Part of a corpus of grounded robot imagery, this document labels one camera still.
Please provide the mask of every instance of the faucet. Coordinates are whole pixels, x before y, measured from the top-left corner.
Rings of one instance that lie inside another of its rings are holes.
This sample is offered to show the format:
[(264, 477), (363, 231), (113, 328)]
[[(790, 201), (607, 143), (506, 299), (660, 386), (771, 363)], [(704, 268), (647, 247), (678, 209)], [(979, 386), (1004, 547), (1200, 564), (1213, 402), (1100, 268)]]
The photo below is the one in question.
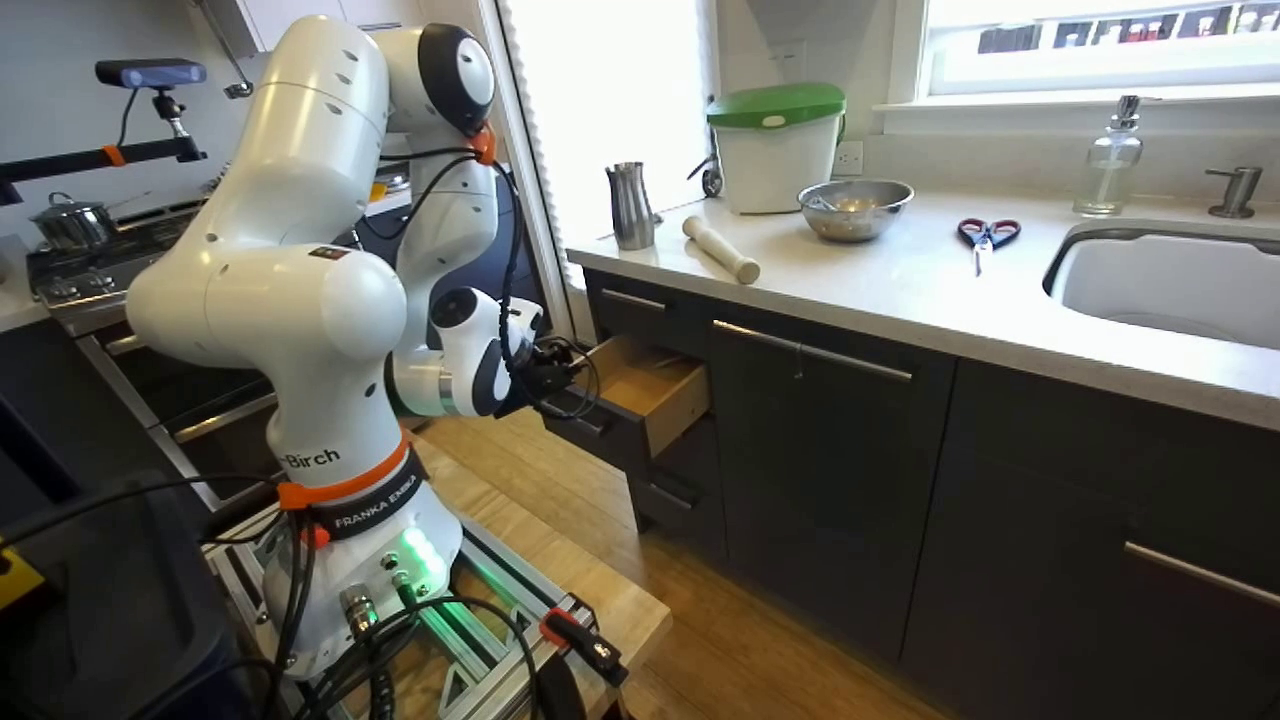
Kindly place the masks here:
[(1265, 168), (1256, 168), (1256, 163), (1241, 163), (1230, 174), (1209, 168), (1204, 176), (1226, 176), (1223, 201), (1213, 206), (1209, 216), (1236, 216), (1236, 222), (1252, 216), (1248, 201), (1252, 201), (1256, 182), (1265, 176)]

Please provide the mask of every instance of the bottle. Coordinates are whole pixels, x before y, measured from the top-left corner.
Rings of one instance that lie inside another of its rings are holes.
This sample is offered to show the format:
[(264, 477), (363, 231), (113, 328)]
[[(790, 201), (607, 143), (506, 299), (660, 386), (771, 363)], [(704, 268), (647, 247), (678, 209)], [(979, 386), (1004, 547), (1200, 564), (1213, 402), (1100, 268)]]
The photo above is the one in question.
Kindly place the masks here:
[(1119, 209), (1128, 206), (1130, 174), (1145, 158), (1145, 140), (1136, 137), (1136, 108), (1140, 96), (1119, 96), (1112, 125), (1091, 140), (1075, 216), (1119, 216)]

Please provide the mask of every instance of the kitchen counter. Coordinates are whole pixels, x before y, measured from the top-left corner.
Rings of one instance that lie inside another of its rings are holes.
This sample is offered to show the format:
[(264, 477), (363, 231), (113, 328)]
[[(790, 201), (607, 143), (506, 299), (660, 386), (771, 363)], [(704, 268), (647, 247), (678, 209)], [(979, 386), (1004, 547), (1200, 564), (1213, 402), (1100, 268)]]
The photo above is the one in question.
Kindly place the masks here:
[[(758, 279), (740, 290), (700, 258), (678, 225), (704, 214)], [(1024, 236), (997, 251), (983, 275), (955, 240), (961, 216), (1016, 216)], [(1128, 209), (1123, 222), (1192, 222), (1220, 228), (1276, 228), (1273, 222), (1209, 222), (1204, 214)], [(1050, 376), (1117, 395), (1189, 408), (1280, 433), (1280, 351), (1200, 339), (1079, 316), (1045, 297), (1038, 279), (1066, 228), (1065, 201), (1006, 201), (919, 191), (871, 246), (822, 246), (805, 216), (734, 216), (720, 201), (664, 214), (657, 247), (620, 251), (613, 240), (569, 246), (569, 260), (727, 305), (747, 305), (829, 328), (882, 335), (965, 361)]]

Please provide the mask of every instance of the green lid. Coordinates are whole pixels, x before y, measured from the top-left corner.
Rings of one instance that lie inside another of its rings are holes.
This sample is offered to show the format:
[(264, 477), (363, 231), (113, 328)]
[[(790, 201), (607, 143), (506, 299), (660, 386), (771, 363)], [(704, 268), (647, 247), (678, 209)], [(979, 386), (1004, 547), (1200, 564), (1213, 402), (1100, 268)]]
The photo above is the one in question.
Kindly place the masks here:
[(730, 93), (709, 108), (714, 128), (785, 128), (818, 118), (844, 118), (844, 93), (834, 84), (766, 84)]

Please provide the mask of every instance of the orange ring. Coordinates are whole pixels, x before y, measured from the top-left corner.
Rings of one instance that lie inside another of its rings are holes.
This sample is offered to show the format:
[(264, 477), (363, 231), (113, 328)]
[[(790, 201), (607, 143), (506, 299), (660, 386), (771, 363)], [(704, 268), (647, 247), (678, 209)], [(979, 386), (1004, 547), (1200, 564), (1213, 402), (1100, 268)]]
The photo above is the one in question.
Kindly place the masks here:
[(392, 449), (392, 455), (370, 464), (369, 473), (339, 479), (339, 483), (319, 483), (319, 487), (306, 487), (301, 479), (279, 479), (276, 501), (284, 514), (304, 514), (313, 503), (337, 503), (337, 501), (361, 496), (370, 483), (389, 479), (402, 462), (408, 462), (408, 433), (401, 433), (401, 446)]
[(493, 133), (493, 128), (480, 128), (480, 133), (470, 137), (470, 152), (476, 152), (480, 163), (497, 163), (497, 133)]
[(116, 163), (116, 168), (125, 168), (125, 163), (126, 163), (126, 158), (125, 158), (125, 150), (119, 150), (119, 143), (103, 143), (103, 158), (106, 158), (106, 163)]

